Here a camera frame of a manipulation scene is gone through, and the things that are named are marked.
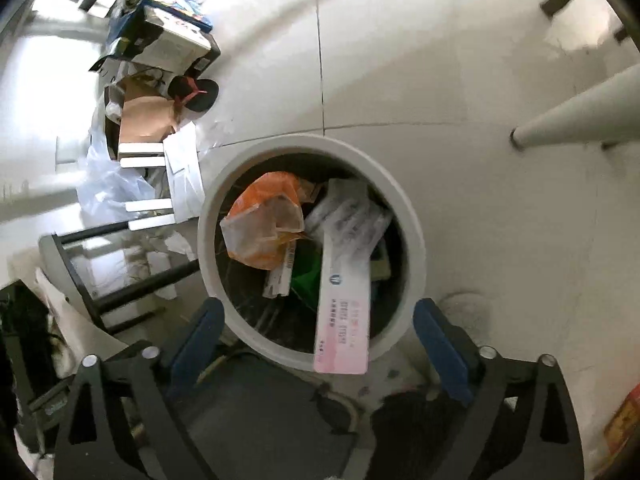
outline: metal screw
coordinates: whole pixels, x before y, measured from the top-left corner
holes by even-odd
[[[91,368],[97,362],[98,362],[98,357],[93,354],[89,354],[85,356],[84,359],[82,359],[82,366],[84,366],[85,368]]]
[[[540,357],[540,360],[542,361],[543,365],[549,366],[549,367],[556,366],[556,363],[558,362],[556,361],[555,357],[549,354],[542,354],[542,356]]]
[[[142,351],[142,357],[145,359],[155,359],[160,355],[160,349],[157,346],[148,346]]]
[[[495,359],[498,352],[492,346],[481,346],[478,353],[485,359]]]

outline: white pipe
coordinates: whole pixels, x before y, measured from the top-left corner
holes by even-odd
[[[283,366],[313,371],[312,353],[285,348],[256,332],[244,320],[223,285],[224,273],[221,275],[216,257],[216,242],[220,236],[216,235],[218,219],[223,203],[238,178],[262,162],[293,154],[318,155],[320,159],[336,161],[343,170],[352,170],[359,178],[368,181],[396,217],[405,249],[400,270],[402,276],[398,276],[402,292],[392,319],[369,342],[369,360],[375,360],[395,345],[411,326],[415,303],[424,295],[427,259],[424,235],[410,200],[388,171],[370,156],[339,140],[302,134],[271,137],[246,147],[220,168],[207,186],[207,196],[198,220],[198,258],[205,287],[210,296],[224,304],[226,325],[251,348]],[[320,174],[326,174],[326,168],[319,168]]]
[[[640,64],[578,94],[511,134],[517,148],[640,139]]]

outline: pink label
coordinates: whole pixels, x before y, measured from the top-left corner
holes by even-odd
[[[314,370],[364,374],[369,363],[369,256],[335,257],[324,235]]]

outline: plastic wrap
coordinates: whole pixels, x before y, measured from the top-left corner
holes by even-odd
[[[300,204],[314,200],[314,189],[314,184],[285,171],[255,180],[220,221],[229,257],[256,269],[278,267],[287,244],[302,236]]]
[[[154,188],[140,173],[133,168],[121,168],[117,160],[111,160],[107,140],[100,130],[92,130],[91,145],[81,167],[86,171],[86,179],[76,191],[87,224],[96,226],[137,218],[139,213],[125,210],[125,202],[156,198]]]
[[[306,217],[305,230],[320,244],[328,234],[338,255],[369,257],[391,219],[391,212],[369,199],[365,182],[334,178],[326,197]]]

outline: orange plastic bag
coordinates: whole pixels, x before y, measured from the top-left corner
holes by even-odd
[[[284,261],[286,245],[302,237],[301,203],[313,202],[316,186],[285,171],[265,173],[242,192],[220,221],[229,257],[256,269]]]

